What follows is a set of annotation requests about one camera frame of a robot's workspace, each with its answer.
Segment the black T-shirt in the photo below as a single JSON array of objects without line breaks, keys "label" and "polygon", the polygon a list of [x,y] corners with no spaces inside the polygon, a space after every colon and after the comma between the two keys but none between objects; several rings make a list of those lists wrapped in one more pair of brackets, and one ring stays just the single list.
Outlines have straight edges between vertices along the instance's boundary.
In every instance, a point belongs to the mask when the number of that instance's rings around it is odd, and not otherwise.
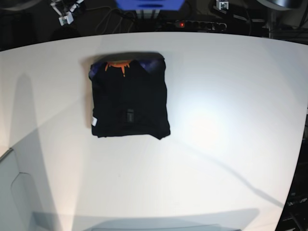
[{"label": "black T-shirt", "polygon": [[169,136],[165,70],[158,52],[109,54],[94,62],[89,70],[92,134]]}]

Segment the blue plastic box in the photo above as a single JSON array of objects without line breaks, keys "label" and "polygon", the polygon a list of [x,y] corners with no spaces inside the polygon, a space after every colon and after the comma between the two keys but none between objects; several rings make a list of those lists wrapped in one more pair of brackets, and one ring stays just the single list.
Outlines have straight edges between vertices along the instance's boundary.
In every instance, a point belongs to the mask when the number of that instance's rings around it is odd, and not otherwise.
[{"label": "blue plastic box", "polygon": [[178,11],[185,0],[116,0],[117,7],[125,11],[168,10]]}]

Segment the black power strip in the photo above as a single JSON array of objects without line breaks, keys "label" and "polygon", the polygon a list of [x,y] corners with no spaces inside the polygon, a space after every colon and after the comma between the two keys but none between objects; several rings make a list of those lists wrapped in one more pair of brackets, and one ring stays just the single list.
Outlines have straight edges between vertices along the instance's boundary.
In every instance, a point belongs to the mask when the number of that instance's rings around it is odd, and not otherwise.
[{"label": "black power strip", "polygon": [[227,25],[225,23],[212,21],[182,20],[176,22],[168,22],[168,25],[185,31],[224,32],[227,29]]}]

